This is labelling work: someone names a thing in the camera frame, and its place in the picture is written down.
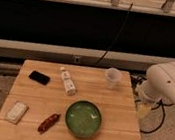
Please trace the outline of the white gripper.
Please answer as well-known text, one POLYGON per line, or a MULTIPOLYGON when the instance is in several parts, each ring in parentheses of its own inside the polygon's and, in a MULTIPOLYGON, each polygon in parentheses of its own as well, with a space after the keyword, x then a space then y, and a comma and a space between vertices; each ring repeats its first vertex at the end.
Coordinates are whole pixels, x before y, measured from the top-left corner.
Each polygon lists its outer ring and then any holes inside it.
POLYGON ((145 118, 151 112, 152 104, 140 101, 137 106, 137 116, 139 119, 145 118))

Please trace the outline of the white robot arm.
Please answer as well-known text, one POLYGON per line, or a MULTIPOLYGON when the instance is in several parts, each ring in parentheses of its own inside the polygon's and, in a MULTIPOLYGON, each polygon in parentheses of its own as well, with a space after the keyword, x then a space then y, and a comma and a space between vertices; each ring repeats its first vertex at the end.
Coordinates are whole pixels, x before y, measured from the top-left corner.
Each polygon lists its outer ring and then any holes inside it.
POLYGON ((175 105, 175 61, 148 67, 146 76, 146 80, 137 85, 136 89, 140 99, 136 114, 141 119, 163 97, 175 105))

